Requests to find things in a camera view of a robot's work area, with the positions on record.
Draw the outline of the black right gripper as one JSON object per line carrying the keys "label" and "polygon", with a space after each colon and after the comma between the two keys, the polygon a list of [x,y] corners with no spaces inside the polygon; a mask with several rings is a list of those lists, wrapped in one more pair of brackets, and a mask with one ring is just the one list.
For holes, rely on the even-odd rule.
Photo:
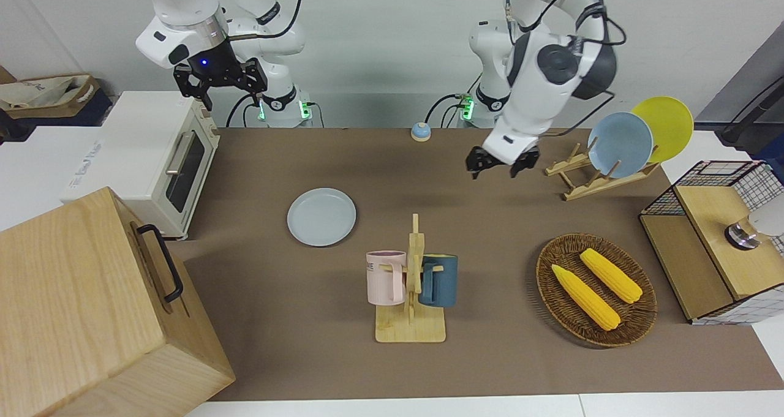
{"label": "black right gripper", "polygon": [[232,44],[224,39],[218,46],[187,59],[190,67],[174,67],[173,78],[180,94],[200,101],[212,111],[208,90],[212,87],[229,87],[240,82],[241,89],[252,98],[267,91],[268,80],[260,60],[238,62]]}

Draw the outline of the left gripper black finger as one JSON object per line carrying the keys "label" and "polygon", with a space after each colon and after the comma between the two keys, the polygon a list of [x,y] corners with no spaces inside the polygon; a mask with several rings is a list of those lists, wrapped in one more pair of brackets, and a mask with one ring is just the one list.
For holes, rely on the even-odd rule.
{"label": "left gripper black finger", "polygon": [[492,168],[492,157],[481,146],[474,146],[467,155],[467,172],[476,180],[482,171]]}
{"label": "left gripper black finger", "polygon": [[520,154],[515,163],[511,166],[511,177],[515,179],[518,173],[524,171],[526,169],[532,169],[534,166],[537,165],[538,160],[540,159],[540,149],[532,148],[523,154]]}

